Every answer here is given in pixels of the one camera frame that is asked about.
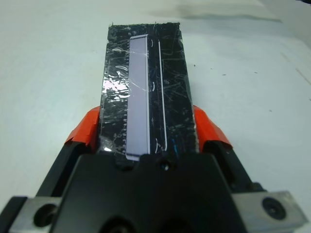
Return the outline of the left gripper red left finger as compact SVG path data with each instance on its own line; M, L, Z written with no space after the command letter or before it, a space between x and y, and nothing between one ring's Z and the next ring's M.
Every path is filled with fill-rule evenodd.
M37 196L62 196L80 155L92 154L96 150L99 113L99 106L89 110L71 131L40 186Z

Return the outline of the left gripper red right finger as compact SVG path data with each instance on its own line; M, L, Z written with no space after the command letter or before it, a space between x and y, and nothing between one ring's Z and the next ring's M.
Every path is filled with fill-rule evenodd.
M201 108L194 106L199 148L214 155L225 180L233 193L254 191L254 185L223 131Z

